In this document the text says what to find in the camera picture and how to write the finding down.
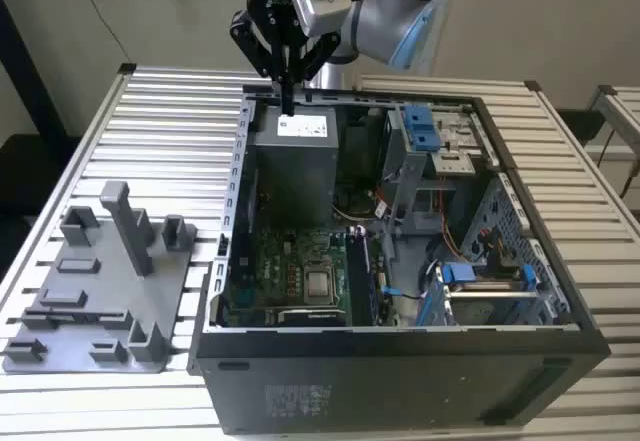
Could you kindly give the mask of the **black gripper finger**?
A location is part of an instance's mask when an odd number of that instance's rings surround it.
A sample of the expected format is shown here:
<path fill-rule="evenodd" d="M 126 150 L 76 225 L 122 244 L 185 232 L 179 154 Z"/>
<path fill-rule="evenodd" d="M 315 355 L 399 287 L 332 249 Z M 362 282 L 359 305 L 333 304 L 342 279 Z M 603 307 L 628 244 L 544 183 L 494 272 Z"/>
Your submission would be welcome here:
<path fill-rule="evenodd" d="M 306 45 L 296 43 L 289 46 L 287 62 L 287 114 L 294 114 L 294 90 L 303 81 L 310 81 L 331 57 L 341 42 L 338 32 L 321 35 L 304 55 L 302 48 Z"/>
<path fill-rule="evenodd" d="M 277 16 L 267 10 L 256 23 L 248 10 L 238 11 L 229 34 L 255 71 L 263 78 L 269 77 L 279 88 L 281 112 L 288 114 L 289 79 Z"/>

